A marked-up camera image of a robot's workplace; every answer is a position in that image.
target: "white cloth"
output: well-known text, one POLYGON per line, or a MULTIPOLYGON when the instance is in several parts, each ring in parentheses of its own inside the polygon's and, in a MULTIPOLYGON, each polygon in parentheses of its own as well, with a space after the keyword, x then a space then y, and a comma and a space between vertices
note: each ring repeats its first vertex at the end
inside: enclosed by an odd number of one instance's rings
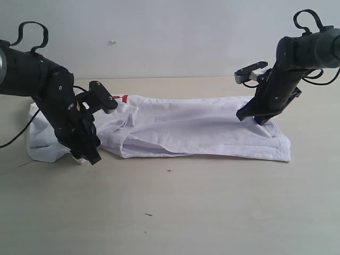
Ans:
MULTIPOLYGON (((250 97, 115 98, 118 108, 109 115, 96 112, 95 126, 101 147, 123 158, 210 154, 291 161, 290 141, 273 121, 260 126, 253 118, 240 122, 235 116, 250 97)), ((32 104, 29 117, 37 109, 32 104)), ((70 152, 57 142, 42 113, 30 126, 27 149, 33 159, 44 162, 70 152)))

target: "table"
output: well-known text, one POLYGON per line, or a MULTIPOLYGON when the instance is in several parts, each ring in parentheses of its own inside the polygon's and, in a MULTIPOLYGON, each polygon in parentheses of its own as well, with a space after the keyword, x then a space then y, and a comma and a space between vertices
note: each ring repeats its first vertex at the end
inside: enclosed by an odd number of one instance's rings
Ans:
MULTIPOLYGON (((233 77, 100 81, 156 98, 254 93, 233 77)), ((30 159, 22 136, 0 150, 0 254, 340 254, 340 79, 299 87, 274 119, 291 163, 100 150, 94 166, 71 156, 48 164, 30 159)), ((1 144, 24 127, 30 103, 0 96, 1 144)))

